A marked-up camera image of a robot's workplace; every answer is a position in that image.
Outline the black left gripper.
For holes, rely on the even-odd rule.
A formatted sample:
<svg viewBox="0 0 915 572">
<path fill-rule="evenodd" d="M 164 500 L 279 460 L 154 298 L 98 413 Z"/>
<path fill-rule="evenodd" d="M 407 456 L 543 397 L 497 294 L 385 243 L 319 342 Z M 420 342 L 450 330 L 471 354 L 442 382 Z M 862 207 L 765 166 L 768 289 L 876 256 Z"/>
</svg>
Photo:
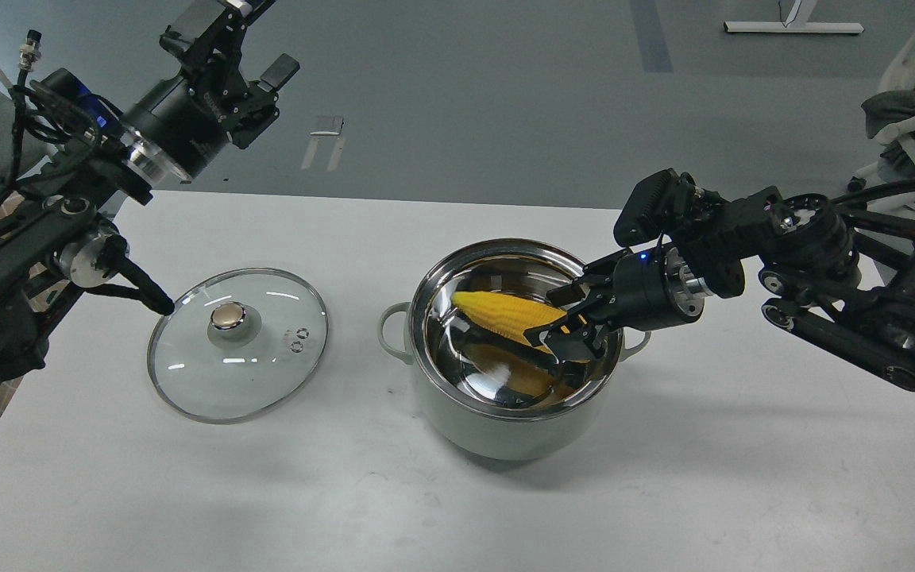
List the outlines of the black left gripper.
<svg viewBox="0 0 915 572">
<path fill-rule="evenodd" d="M 280 90 L 300 62 L 280 54 L 259 79 L 248 81 L 239 68 L 245 35 L 240 44 L 208 55 L 176 58 L 176 75 L 156 84 L 122 116 L 125 165 L 148 184 L 156 186 L 168 175 L 188 184 L 226 145 L 248 148 L 279 117 Z"/>
</svg>

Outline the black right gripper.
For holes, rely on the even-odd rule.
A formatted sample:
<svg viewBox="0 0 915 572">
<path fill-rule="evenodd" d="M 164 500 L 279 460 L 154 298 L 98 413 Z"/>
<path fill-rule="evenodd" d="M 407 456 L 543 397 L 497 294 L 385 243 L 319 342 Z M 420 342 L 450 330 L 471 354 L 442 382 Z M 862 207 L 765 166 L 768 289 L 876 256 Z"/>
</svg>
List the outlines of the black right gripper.
<svg viewBox="0 0 915 572">
<path fill-rule="evenodd" d="M 582 276 L 545 294 L 552 307 L 523 312 L 523 336 L 559 361 L 606 355 L 609 329 L 660 330 L 695 323 L 705 309 L 705 282 L 673 244 L 633 253 L 622 249 L 588 263 Z M 588 300 L 581 314 L 563 309 Z"/>
</svg>

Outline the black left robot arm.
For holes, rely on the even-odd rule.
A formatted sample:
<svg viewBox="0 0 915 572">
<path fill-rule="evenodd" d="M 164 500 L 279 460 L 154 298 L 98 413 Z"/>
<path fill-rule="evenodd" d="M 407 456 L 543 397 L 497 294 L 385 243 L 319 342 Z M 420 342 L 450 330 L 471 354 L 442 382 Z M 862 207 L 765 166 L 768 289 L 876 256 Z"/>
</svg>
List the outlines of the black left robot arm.
<svg viewBox="0 0 915 572">
<path fill-rule="evenodd" d="M 280 88 L 300 63 L 282 54 L 258 79 L 243 79 L 242 44 L 256 20 L 242 7 L 185 12 L 160 36 L 179 71 L 127 111 L 64 69 L 30 79 L 41 34 L 29 30 L 10 88 L 11 164 L 0 186 L 0 384 L 43 369 L 48 337 L 84 293 L 174 311 L 130 260 L 104 206 L 145 205 L 166 176 L 188 184 L 226 145 L 246 149 L 279 117 Z"/>
</svg>

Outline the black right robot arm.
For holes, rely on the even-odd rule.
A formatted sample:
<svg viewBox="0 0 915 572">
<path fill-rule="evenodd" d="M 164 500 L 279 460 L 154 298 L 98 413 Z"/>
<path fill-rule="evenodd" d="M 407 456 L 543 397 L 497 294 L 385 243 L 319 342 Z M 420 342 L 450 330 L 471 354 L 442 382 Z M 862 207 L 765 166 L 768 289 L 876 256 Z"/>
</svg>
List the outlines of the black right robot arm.
<svg viewBox="0 0 915 572">
<path fill-rule="evenodd" d="M 624 328 L 695 323 L 705 297 L 741 296 L 742 261 L 762 261 L 767 322 L 915 392 L 915 221 L 869 211 L 915 179 L 829 199 L 770 186 L 729 200 L 665 169 L 633 188 L 613 235 L 617 253 L 547 293 L 566 315 L 524 331 L 559 361 L 606 354 Z"/>
</svg>

